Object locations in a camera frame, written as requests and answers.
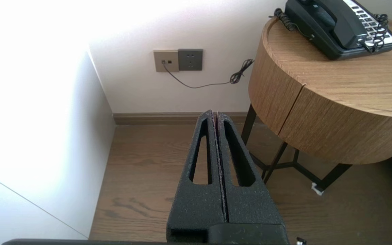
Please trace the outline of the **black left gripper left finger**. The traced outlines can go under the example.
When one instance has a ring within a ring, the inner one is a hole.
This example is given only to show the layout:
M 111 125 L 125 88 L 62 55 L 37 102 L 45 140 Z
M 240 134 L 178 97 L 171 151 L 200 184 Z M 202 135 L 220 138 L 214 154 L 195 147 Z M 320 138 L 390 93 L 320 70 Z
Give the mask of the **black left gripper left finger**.
M 206 139 L 206 185 L 194 183 L 202 138 Z M 212 226 L 227 222 L 219 146 L 212 110 L 199 115 L 166 224 L 169 243 L 206 243 Z

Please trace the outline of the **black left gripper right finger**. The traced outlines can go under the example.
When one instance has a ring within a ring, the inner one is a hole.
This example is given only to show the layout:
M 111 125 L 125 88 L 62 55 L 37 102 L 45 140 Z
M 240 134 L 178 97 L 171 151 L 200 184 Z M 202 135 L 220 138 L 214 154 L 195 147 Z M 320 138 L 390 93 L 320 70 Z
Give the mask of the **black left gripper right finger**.
M 217 113 L 217 143 L 227 222 L 284 225 L 241 135 L 221 112 Z

